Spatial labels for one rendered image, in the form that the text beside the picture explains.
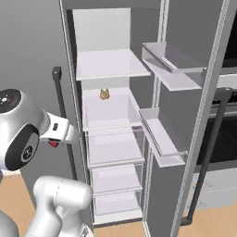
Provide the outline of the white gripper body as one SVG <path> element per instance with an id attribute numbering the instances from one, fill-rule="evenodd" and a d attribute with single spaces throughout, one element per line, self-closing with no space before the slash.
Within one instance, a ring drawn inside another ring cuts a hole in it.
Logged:
<path id="1" fill-rule="evenodd" d="M 65 143 L 77 143 L 79 139 L 80 133 L 73 125 L 68 122 L 65 128 L 65 135 L 63 141 Z"/>

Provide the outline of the clear deep fridge bin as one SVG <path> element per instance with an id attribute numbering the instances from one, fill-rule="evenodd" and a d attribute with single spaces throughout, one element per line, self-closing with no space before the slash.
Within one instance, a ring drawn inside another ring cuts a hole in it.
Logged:
<path id="1" fill-rule="evenodd" d="M 140 124 L 139 107 L 127 87 L 110 88 L 102 100 L 100 90 L 82 92 L 82 127 L 85 131 Z"/>

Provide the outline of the clear fridge drawer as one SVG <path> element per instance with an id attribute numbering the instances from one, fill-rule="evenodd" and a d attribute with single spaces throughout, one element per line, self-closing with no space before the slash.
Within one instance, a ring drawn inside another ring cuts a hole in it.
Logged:
<path id="1" fill-rule="evenodd" d="M 95 225 L 142 217 L 139 195 L 136 192 L 112 193 L 94 198 Z"/>
<path id="2" fill-rule="evenodd" d="M 88 168 L 143 163 L 143 140 L 140 126 L 87 131 Z"/>
<path id="3" fill-rule="evenodd" d="M 143 166 L 119 165 L 91 170 L 94 196 L 142 189 Z"/>

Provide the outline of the wide glass fridge shelf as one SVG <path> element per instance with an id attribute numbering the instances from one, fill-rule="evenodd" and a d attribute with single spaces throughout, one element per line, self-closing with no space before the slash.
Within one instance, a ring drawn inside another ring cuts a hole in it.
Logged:
<path id="1" fill-rule="evenodd" d="M 150 75 L 131 49 L 79 52 L 76 71 L 78 81 Z"/>

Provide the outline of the plain grey fridge door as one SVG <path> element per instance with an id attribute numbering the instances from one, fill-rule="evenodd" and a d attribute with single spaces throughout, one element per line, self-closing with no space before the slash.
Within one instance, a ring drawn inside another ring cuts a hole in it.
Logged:
<path id="1" fill-rule="evenodd" d="M 61 67 L 67 119 L 79 128 L 62 13 L 60 0 L 0 0 L 0 91 L 21 90 L 34 104 L 60 116 L 52 71 Z M 36 211 L 33 185 L 38 178 L 73 179 L 67 145 L 39 142 L 34 158 L 20 171 Z"/>

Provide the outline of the grey fridge cabinet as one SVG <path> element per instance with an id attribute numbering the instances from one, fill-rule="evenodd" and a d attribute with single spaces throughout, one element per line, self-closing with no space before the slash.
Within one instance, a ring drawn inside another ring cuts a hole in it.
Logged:
<path id="1" fill-rule="evenodd" d="M 62 17 L 64 21 L 65 40 L 68 44 L 69 65 L 73 67 L 72 82 L 76 82 L 76 112 L 79 122 L 80 139 L 77 145 L 81 151 L 81 162 L 86 182 L 93 188 L 91 182 L 91 170 L 88 168 L 86 132 L 82 127 L 82 92 L 94 90 L 127 87 L 131 90 L 139 111 L 152 105 L 154 90 L 154 74 L 143 62 L 143 44 L 154 43 L 158 39 L 160 24 L 161 0 L 60 0 L 62 3 Z M 136 57 L 150 72 L 149 76 L 122 77 L 112 79 L 95 79 L 78 81 L 76 79 L 77 57 L 79 52 L 105 51 L 131 49 Z M 140 120 L 138 125 L 143 129 Z M 143 140 L 143 177 L 145 175 L 146 158 L 148 156 L 149 142 L 144 133 Z M 140 207 L 143 212 L 144 185 L 142 177 L 142 189 L 136 192 L 139 195 Z M 89 205 L 89 217 L 92 227 L 133 222 L 142 218 L 123 220 L 107 224 L 94 224 L 94 198 Z"/>

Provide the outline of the grey fridge door with shelves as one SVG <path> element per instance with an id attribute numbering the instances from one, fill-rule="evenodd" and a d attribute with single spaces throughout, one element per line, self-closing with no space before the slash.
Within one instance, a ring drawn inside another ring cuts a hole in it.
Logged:
<path id="1" fill-rule="evenodd" d="M 162 0 L 158 39 L 200 62 L 183 73 L 201 86 L 171 92 L 154 74 L 152 105 L 168 120 L 188 155 L 182 166 L 161 168 L 148 148 L 143 227 L 145 237 L 177 237 L 231 34 L 237 0 Z"/>

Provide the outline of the long door shelf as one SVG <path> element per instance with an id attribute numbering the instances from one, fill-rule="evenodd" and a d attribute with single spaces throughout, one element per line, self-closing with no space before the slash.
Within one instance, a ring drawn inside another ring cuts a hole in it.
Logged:
<path id="1" fill-rule="evenodd" d="M 145 136 L 161 168 L 182 166 L 188 155 L 187 147 L 158 108 L 139 111 Z"/>

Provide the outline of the flat door shelf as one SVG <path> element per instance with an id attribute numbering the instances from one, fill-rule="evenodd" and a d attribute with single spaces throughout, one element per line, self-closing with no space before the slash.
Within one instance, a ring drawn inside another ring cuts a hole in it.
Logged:
<path id="1" fill-rule="evenodd" d="M 153 58 L 145 59 L 143 62 L 171 92 L 198 90 L 201 88 L 200 85 L 183 73 L 170 73 Z"/>

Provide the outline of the small door shelf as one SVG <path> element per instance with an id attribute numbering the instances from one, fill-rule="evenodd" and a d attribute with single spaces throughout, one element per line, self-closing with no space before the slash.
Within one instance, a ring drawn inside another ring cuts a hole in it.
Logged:
<path id="1" fill-rule="evenodd" d="M 203 72 L 206 67 L 167 43 L 144 43 L 143 47 L 171 73 Z"/>

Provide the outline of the black and silver oven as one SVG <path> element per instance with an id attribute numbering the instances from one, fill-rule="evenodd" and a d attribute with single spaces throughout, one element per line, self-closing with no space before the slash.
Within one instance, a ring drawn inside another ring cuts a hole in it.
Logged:
<path id="1" fill-rule="evenodd" d="M 233 89 L 219 128 L 196 208 L 229 206 L 237 201 L 237 9 L 218 78 L 218 88 Z M 193 193 L 206 154 L 219 101 L 212 102 L 205 135 L 193 175 Z"/>

